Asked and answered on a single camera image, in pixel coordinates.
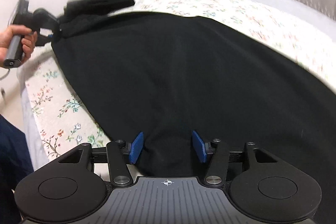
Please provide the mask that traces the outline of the person's left hand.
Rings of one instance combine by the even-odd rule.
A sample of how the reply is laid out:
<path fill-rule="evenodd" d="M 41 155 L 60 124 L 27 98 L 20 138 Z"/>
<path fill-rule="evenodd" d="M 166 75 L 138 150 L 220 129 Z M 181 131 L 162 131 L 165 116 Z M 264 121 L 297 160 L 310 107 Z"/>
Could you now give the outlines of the person's left hand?
<path fill-rule="evenodd" d="M 19 65 L 24 64 L 31 57 L 37 38 L 37 32 L 24 25 L 9 25 L 1 31 L 1 67 L 7 67 L 7 55 L 15 50 L 19 50 Z"/>

